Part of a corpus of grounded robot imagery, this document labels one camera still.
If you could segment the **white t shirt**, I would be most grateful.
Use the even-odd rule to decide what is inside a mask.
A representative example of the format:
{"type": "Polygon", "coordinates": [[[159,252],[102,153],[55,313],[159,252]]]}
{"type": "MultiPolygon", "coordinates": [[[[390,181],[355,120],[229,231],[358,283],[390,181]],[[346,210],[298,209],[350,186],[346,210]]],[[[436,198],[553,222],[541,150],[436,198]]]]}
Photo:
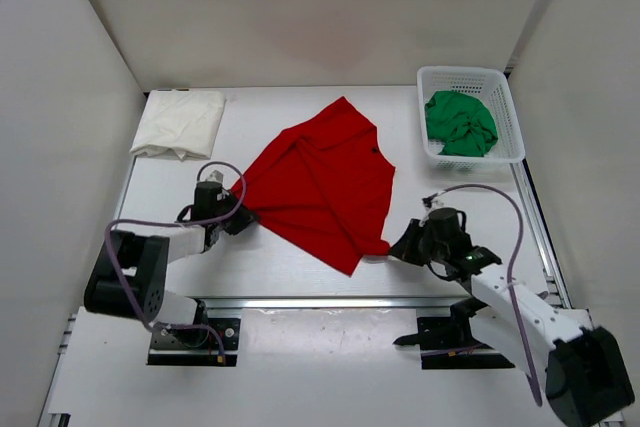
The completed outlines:
{"type": "Polygon", "coordinates": [[[219,91],[151,91],[130,153],[155,157],[171,152],[180,160],[210,158],[225,103],[219,91]]]}

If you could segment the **red t shirt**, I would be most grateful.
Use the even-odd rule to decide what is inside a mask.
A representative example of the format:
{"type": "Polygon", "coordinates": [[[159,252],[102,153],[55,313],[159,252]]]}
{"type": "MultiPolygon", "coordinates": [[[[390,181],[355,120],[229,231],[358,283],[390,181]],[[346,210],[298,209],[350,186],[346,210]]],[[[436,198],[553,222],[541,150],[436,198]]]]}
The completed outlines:
{"type": "Polygon", "coordinates": [[[341,97],[283,130],[231,191],[262,226],[352,275],[364,257],[383,257],[382,233],[395,168],[377,127],[341,97]]]}

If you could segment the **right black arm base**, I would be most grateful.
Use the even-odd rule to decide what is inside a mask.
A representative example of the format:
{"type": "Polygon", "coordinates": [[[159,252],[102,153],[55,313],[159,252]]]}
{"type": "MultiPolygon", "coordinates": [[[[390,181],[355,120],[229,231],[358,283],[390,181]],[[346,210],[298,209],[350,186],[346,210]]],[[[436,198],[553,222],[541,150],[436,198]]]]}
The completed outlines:
{"type": "Polygon", "coordinates": [[[396,338],[396,347],[417,346],[422,370],[495,370],[515,366],[471,334],[470,319],[485,304],[475,298],[454,303],[449,315],[417,318],[417,331],[396,338]]]}

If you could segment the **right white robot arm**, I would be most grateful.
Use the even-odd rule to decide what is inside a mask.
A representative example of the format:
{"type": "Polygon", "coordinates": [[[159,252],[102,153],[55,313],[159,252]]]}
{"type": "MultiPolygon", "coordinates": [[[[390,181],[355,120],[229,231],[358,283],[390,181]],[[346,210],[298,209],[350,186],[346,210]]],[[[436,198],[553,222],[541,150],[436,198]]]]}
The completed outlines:
{"type": "Polygon", "coordinates": [[[566,426],[592,426],[634,403],[613,334],[568,317],[509,276],[496,254],[472,242],[464,212],[439,208],[411,220],[389,254],[420,267],[442,265],[442,280],[469,295],[450,306],[445,323],[401,336],[395,345],[435,355],[487,346],[538,381],[566,426]]]}

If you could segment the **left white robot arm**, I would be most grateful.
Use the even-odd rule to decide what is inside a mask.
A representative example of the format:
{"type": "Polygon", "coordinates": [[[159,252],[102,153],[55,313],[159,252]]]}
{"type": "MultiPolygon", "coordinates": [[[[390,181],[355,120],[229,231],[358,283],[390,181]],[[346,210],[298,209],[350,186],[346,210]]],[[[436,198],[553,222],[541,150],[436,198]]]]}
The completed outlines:
{"type": "Polygon", "coordinates": [[[202,330],[197,300],[178,298],[182,311],[173,315],[163,307],[167,268],[209,251],[222,232],[234,236],[255,223],[258,216],[245,206],[246,194],[245,182],[234,194],[219,181],[199,181],[193,201],[173,222],[110,222],[84,291],[86,310],[137,319],[151,332],[202,330]]]}

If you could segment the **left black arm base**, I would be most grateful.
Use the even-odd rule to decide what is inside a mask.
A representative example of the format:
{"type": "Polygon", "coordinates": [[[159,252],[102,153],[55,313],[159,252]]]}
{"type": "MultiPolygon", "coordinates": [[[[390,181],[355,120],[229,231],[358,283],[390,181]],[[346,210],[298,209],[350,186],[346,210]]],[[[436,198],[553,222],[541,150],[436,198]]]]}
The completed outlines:
{"type": "Polygon", "coordinates": [[[208,323],[206,329],[168,330],[154,333],[147,354],[149,366],[235,367],[237,365],[241,316],[237,311],[210,309],[198,299],[195,324],[208,323]]]}

